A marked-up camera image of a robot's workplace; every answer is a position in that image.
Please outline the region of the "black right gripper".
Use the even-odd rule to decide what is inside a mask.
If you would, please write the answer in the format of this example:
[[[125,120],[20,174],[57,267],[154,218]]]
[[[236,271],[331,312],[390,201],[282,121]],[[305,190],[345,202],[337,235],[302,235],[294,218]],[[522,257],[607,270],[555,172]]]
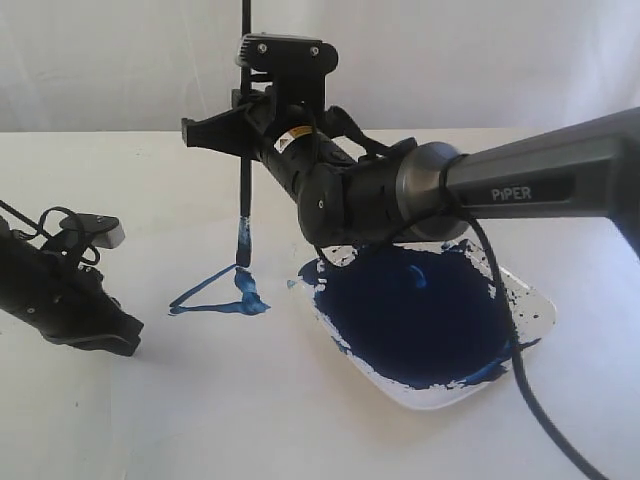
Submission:
[[[396,194],[414,138],[388,146],[339,107],[317,116],[300,104],[274,106],[271,84],[247,95],[233,89],[231,110],[182,118],[182,140],[188,148],[258,158],[295,202],[302,234],[314,246],[414,241]]]

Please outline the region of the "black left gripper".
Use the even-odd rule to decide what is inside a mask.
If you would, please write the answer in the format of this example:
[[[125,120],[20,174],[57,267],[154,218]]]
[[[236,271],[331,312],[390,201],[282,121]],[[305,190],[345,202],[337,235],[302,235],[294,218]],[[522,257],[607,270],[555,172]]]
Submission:
[[[36,247],[2,220],[1,309],[54,345],[132,356],[144,324],[104,290],[98,249],[60,227]]]

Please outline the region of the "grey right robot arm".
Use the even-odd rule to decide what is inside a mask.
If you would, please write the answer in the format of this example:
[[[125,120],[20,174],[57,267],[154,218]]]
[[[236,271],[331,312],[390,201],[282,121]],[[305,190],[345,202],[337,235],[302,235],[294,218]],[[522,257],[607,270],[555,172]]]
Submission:
[[[601,217],[639,244],[639,112],[629,109],[463,154],[384,145],[340,107],[280,106],[271,92],[181,123],[184,143],[260,162],[318,248],[442,242],[473,219]]]

